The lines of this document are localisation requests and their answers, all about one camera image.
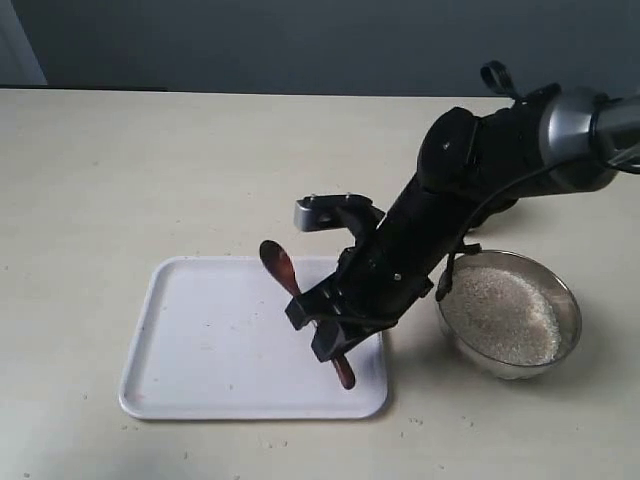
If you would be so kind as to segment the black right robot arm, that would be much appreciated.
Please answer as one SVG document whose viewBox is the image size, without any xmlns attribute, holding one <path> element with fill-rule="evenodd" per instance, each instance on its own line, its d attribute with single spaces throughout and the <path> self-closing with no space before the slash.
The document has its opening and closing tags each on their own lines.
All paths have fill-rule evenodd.
<svg viewBox="0 0 640 480">
<path fill-rule="evenodd" d="M 357 194 L 297 202 L 298 229 L 344 228 L 355 242 L 332 274 L 290 302 L 291 324 L 315 325 L 318 360 L 346 354 L 394 327 L 427 293 L 447 295 L 451 279 L 433 283 L 430 273 L 479 251 L 464 241 L 470 229 L 522 198 L 604 188 L 638 140 L 637 98 L 556 84 L 484 117 L 449 110 L 428 130 L 416 172 L 388 210 Z"/>
</svg>

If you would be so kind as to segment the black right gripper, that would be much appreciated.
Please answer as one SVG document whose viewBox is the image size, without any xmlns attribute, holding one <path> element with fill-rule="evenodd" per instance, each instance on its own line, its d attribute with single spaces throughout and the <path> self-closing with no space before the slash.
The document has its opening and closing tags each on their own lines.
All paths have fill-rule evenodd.
<svg viewBox="0 0 640 480">
<path fill-rule="evenodd" d="M 449 252 L 475 202 L 403 189 L 378 227 L 358 243 L 329 284 L 291 299 L 285 314 L 296 331 L 315 322 L 311 348 L 319 362 L 345 355 L 370 331 L 395 324 L 429 287 L 429 273 Z"/>
</svg>

